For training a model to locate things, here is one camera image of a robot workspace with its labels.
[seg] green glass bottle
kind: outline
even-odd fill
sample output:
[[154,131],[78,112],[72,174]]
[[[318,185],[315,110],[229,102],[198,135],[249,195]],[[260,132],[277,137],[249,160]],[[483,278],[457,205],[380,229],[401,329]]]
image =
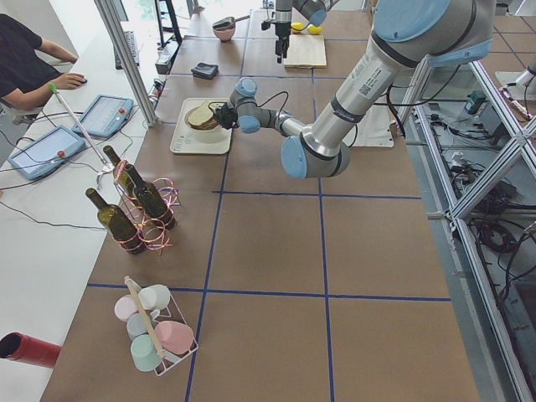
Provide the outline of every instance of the green glass bottle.
[[85,195],[99,209],[97,219],[126,252],[139,254],[146,249],[137,229],[117,205],[107,203],[97,190],[88,188]]
[[166,229],[175,226],[173,212],[162,199],[155,185],[143,180],[140,173],[130,163],[125,166],[125,171],[134,182],[134,196],[145,209],[147,215],[154,219],[160,219]]
[[[116,151],[114,151],[114,148],[109,145],[106,145],[104,148],[102,148],[102,150],[104,151],[108,159],[110,159],[110,162],[112,162],[114,165],[115,177],[117,169],[119,168],[119,163],[121,163],[121,158],[117,156],[117,153]],[[136,197],[134,197],[134,183],[125,171],[121,172],[121,174],[117,178],[117,184],[119,184],[119,187],[121,187],[121,189],[134,202],[134,204],[137,204]]]

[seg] bottle neck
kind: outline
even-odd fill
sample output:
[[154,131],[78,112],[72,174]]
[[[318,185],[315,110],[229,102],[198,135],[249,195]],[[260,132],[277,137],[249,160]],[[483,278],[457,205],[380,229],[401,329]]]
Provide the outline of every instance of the bottle neck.
[[130,163],[127,163],[125,165],[125,172],[131,178],[137,188],[145,187],[146,184],[145,181],[142,179],[142,176],[140,176],[140,173],[138,173],[136,168],[133,167]]
[[108,206],[108,203],[97,193],[94,188],[88,188],[85,190],[85,195],[91,200],[91,202],[98,208],[103,209]]
[[110,159],[110,162],[112,162],[114,166],[117,166],[119,164],[121,159],[117,156],[116,151],[114,151],[114,148],[109,145],[106,145],[104,148],[102,148],[102,150],[108,156],[108,159]]

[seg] yellow fruit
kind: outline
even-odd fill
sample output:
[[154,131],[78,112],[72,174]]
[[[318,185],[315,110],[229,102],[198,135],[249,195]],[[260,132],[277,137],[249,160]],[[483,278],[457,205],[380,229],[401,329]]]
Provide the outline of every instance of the yellow fruit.
[[311,25],[309,28],[307,28],[307,31],[309,31],[311,35],[319,35],[322,31],[322,27],[315,27],[314,25]]
[[293,34],[300,33],[305,28],[303,23],[291,23],[291,31]]

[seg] blue tablet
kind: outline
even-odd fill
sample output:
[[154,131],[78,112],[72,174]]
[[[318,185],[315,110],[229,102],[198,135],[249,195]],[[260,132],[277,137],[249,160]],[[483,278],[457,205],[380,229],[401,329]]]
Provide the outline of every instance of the blue tablet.
[[[133,106],[132,99],[98,95],[79,120],[92,137],[110,138],[123,126]],[[77,126],[72,131],[82,135]]]
[[67,157],[72,157],[84,147],[82,138],[64,126],[57,126],[9,157],[8,162],[28,180],[35,180],[51,174]]

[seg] red cylinder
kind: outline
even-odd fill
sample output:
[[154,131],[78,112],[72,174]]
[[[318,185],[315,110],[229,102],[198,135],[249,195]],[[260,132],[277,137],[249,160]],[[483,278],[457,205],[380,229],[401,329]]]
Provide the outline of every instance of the red cylinder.
[[60,351],[58,345],[18,332],[9,333],[0,340],[0,358],[50,369],[54,367]]

